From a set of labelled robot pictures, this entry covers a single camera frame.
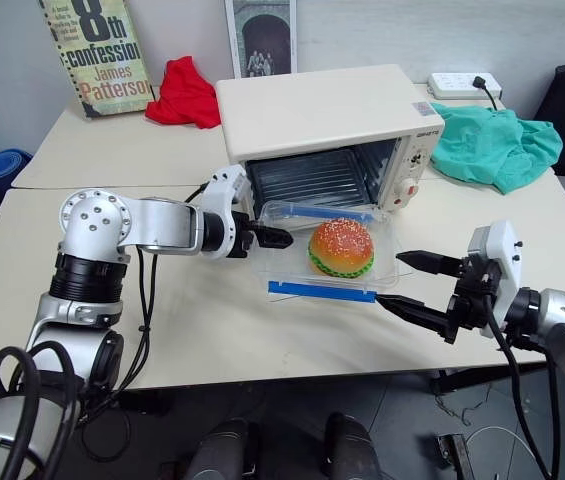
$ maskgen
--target oven knob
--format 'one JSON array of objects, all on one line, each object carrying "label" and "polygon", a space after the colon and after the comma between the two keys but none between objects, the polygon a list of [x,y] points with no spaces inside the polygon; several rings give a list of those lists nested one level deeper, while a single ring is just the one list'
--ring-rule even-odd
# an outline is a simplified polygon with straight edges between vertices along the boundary
[{"label": "oven knob", "polygon": [[412,178],[406,178],[400,182],[398,191],[400,192],[398,195],[400,198],[408,199],[418,193],[418,185]]}]

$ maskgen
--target book cover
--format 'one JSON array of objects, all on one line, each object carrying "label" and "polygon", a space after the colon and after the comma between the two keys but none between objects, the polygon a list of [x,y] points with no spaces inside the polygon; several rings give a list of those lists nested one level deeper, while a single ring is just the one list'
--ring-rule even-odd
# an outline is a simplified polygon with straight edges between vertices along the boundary
[{"label": "book cover", "polygon": [[153,90],[124,0],[38,0],[87,117],[145,110]]}]

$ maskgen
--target toaster oven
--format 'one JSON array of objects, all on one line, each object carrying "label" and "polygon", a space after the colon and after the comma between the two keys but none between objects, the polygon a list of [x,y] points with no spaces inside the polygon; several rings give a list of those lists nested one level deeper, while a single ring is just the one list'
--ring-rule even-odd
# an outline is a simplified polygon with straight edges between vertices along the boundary
[{"label": "toaster oven", "polygon": [[397,65],[221,80],[227,153],[268,201],[403,208],[444,120]]}]

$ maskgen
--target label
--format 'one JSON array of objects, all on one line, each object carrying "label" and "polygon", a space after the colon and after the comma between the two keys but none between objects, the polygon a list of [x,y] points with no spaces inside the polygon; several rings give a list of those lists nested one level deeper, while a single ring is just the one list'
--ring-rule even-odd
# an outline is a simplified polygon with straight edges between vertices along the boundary
[{"label": "label", "polygon": [[428,115],[435,115],[435,110],[433,110],[433,107],[431,107],[431,105],[429,104],[429,102],[415,102],[412,103],[411,105],[413,105],[415,107],[415,109],[420,112],[420,115],[422,115],[423,117],[426,117]]}]

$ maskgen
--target blue yoga mat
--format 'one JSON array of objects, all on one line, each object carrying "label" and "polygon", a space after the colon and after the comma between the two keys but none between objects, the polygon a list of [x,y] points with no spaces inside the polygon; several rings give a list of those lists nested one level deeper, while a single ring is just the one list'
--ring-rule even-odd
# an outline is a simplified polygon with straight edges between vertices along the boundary
[{"label": "blue yoga mat", "polygon": [[31,154],[10,148],[0,152],[0,198],[11,187],[11,182],[31,160]]}]

